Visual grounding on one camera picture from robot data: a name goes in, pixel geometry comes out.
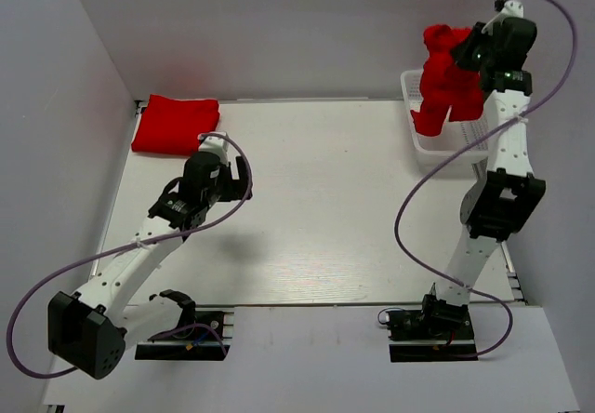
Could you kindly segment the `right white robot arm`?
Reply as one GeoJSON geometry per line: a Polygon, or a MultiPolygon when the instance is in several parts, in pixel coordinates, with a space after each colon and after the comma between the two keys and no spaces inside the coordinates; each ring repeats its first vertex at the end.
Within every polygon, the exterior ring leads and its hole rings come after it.
{"type": "Polygon", "coordinates": [[[481,139],[488,147],[483,176],[461,203],[462,233],[446,270],[422,302],[421,329],[433,338],[460,329],[468,316],[470,294],[497,247],[527,222],[546,190],[531,167],[522,113],[532,94],[531,75],[522,66],[534,44],[536,25],[505,16],[476,23],[467,31],[443,35],[430,51],[436,89],[427,89],[421,110],[442,91],[438,104],[451,109],[457,121],[485,116],[490,131],[481,139]]]}

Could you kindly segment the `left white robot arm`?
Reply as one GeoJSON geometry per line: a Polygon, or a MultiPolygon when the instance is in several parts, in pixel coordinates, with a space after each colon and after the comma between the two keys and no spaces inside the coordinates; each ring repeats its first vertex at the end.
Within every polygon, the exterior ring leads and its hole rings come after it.
{"type": "Polygon", "coordinates": [[[190,235],[208,228],[205,220],[214,204],[240,207],[251,195],[252,170],[245,155],[230,163],[224,152],[194,153],[149,208],[133,241],[72,294],[60,291],[50,300],[48,349],[101,380],[138,343],[167,333],[191,335],[197,317],[190,296],[164,289],[141,304],[130,301],[190,235]]]}

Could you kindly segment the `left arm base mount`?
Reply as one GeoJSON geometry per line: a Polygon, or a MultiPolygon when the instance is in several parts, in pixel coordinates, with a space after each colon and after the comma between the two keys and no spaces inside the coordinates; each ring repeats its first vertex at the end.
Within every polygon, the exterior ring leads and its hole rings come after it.
{"type": "Polygon", "coordinates": [[[135,349],[137,361],[222,362],[231,347],[234,312],[197,310],[194,322],[179,333],[140,342],[135,349]]]}

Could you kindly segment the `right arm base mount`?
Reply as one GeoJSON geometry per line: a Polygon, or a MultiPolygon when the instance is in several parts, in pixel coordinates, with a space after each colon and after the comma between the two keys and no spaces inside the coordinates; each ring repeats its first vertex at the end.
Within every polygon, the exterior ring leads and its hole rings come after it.
{"type": "Polygon", "coordinates": [[[389,333],[392,363],[441,363],[477,361],[477,347],[470,316],[457,325],[435,325],[422,319],[421,310],[391,307],[377,314],[389,333]]]}

